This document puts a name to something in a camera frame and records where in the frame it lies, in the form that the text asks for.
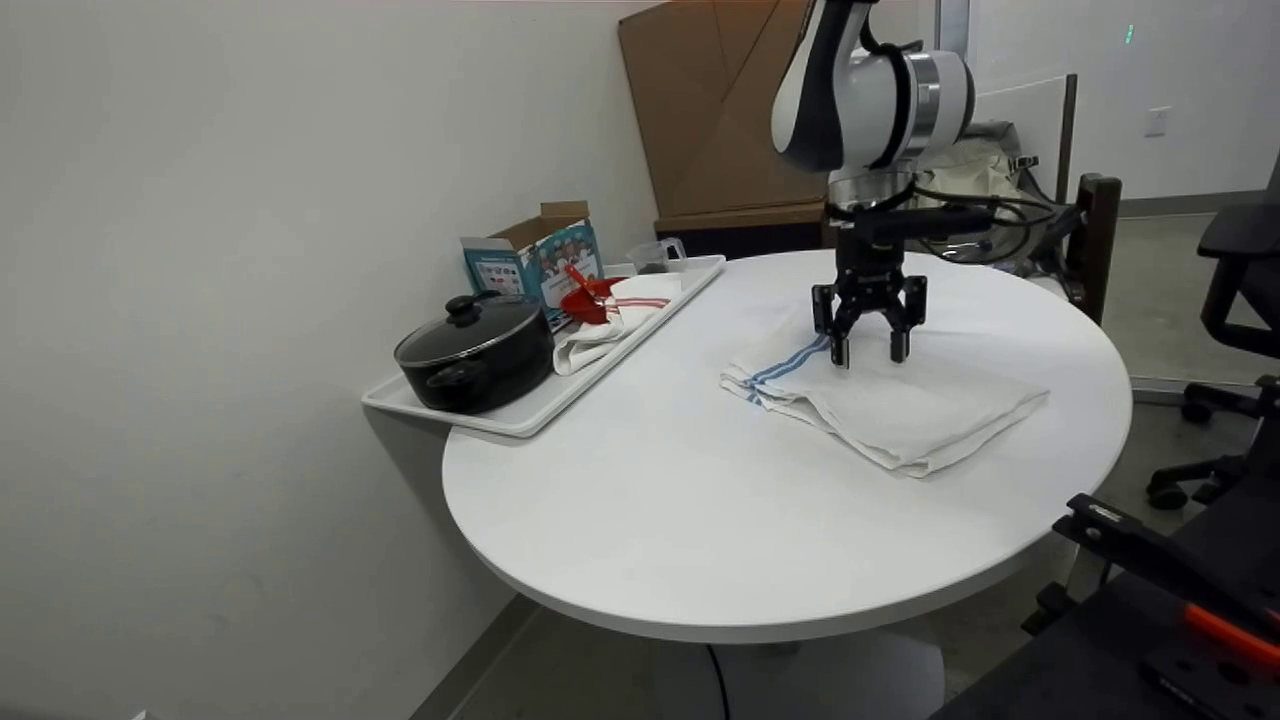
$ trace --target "black pot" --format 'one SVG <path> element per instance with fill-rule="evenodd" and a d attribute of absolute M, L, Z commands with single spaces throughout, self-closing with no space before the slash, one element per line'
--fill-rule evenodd
<path fill-rule="evenodd" d="M 444 306 L 447 321 L 395 344 L 412 393 L 444 413 L 491 413 L 552 377 L 552 328 L 523 300 Z"/>

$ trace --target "chair armrest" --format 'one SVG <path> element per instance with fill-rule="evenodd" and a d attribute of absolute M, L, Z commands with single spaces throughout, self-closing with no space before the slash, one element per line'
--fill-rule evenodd
<path fill-rule="evenodd" d="M 1280 258 L 1280 206 L 1245 206 L 1211 217 L 1202 258 Z"/>

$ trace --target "table pedestal base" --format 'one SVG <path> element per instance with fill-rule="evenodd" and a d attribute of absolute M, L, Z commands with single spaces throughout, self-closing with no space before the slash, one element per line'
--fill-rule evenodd
<path fill-rule="evenodd" d="M 705 650 L 653 650 L 653 699 L 665 720 L 717 720 L 719 693 Z M 894 634 L 774 650 L 717 650 L 731 720 L 925 720 L 944 705 L 944 655 Z"/>

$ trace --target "white wall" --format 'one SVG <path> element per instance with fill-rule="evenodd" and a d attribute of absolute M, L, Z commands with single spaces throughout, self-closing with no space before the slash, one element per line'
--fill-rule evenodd
<path fill-rule="evenodd" d="M 364 415 L 456 236 L 653 221 L 629 0 L 0 0 L 0 715 L 412 711 L 509 591 Z"/>
<path fill-rule="evenodd" d="M 1076 174 L 1123 196 L 1257 193 L 1280 153 L 1277 0 L 974 0 L 981 92 L 1079 73 Z M 1167 138 L 1149 111 L 1167 107 Z"/>

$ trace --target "red object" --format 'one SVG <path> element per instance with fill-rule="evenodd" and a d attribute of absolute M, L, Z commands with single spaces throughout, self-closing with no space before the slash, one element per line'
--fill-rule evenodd
<path fill-rule="evenodd" d="M 1241 625 L 1229 625 L 1229 622 L 1211 618 L 1211 614 L 1202 610 L 1202 604 L 1187 604 L 1187 610 L 1184 610 L 1184 625 L 1197 627 L 1197 634 L 1207 636 L 1207 642 L 1229 646 L 1229 650 L 1233 650 L 1237 655 L 1245 655 L 1245 659 L 1257 659 L 1257 666 L 1263 666 L 1263 669 L 1272 669 L 1272 673 L 1280 669 L 1280 650 L 1277 650 L 1277 646 L 1253 636 L 1253 634 L 1241 627 Z"/>
<path fill-rule="evenodd" d="M 577 325 L 608 325 L 608 312 L 600 308 L 600 300 L 608 300 L 611 279 L 585 279 L 579 290 L 571 290 L 564 300 L 561 300 L 561 312 Z"/>

